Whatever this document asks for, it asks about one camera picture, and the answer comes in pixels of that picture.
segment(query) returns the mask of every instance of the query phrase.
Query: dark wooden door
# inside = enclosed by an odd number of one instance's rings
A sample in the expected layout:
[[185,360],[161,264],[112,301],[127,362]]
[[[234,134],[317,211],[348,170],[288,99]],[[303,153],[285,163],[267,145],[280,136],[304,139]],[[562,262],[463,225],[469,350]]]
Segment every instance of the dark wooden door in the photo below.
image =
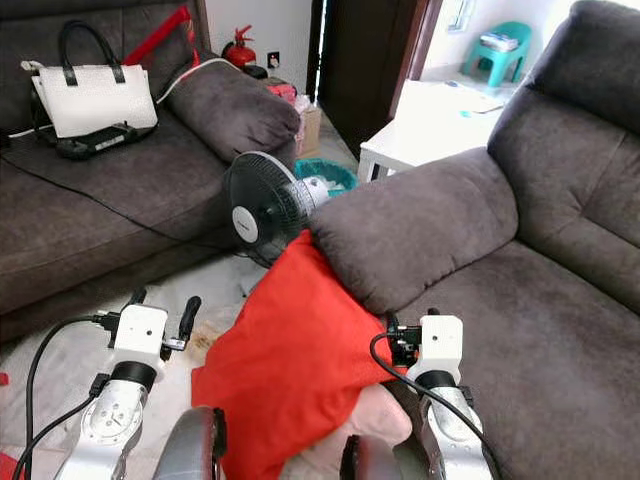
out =
[[351,151],[393,116],[425,0],[327,0],[318,101]]

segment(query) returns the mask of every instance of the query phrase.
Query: handbag handle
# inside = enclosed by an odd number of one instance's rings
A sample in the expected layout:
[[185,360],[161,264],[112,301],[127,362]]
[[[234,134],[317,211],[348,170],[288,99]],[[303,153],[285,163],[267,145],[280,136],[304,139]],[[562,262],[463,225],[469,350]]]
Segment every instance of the handbag handle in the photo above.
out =
[[115,78],[116,83],[125,83],[122,67],[118,63],[116,56],[113,54],[113,50],[111,50],[109,42],[107,42],[107,40],[91,25],[83,22],[82,20],[69,20],[64,24],[62,30],[60,30],[60,34],[58,35],[58,53],[60,54],[60,63],[62,64],[62,72],[67,82],[67,86],[73,87],[78,85],[78,80],[76,79],[76,74],[73,71],[73,66],[67,57],[67,41],[69,39],[69,33],[75,28],[84,28],[93,36],[93,38],[96,39],[98,45],[100,45],[100,48],[102,49],[102,53],[104,53],[107,65],[109,65],[113,71],[113,77]]

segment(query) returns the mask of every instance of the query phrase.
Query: wall outlet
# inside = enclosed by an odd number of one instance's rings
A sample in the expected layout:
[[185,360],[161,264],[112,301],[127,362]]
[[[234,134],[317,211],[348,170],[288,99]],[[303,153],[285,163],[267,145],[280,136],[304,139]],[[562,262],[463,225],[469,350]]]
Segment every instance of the wall outlet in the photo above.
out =
[[280,52],[267,53],[267,67],[269,68],[280,67]]

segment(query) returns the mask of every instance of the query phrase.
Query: fire extinguisher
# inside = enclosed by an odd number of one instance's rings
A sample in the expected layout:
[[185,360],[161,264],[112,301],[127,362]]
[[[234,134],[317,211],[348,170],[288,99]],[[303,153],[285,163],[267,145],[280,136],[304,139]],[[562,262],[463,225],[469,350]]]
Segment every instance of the fire extinguisher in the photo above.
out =
[[245,42],[253,41],[253,38],[244,36],[250,28],[251,25],[247,25],[242,30],[236,28],[235,42],[229,42],[222,51],[222,57],[240,69],[256,64],[256,52],[245,46]]

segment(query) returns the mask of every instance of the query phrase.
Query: white handbag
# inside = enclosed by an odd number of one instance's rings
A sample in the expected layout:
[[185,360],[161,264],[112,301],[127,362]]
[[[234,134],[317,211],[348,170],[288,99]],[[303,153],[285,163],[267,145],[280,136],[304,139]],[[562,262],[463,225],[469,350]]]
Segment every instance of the white handbag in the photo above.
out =
[[[75,28],[84,28],[96,38],[106,65],[71,65],[67,39]],[[107,41],[91,26],[79,20],[67,22],[58,48],[62,66],[39,66],[39,75],[31,77],[58,138],[88,135],[117,123],[138,129],[158,123],[147,72],[140,65],[120,65]]]

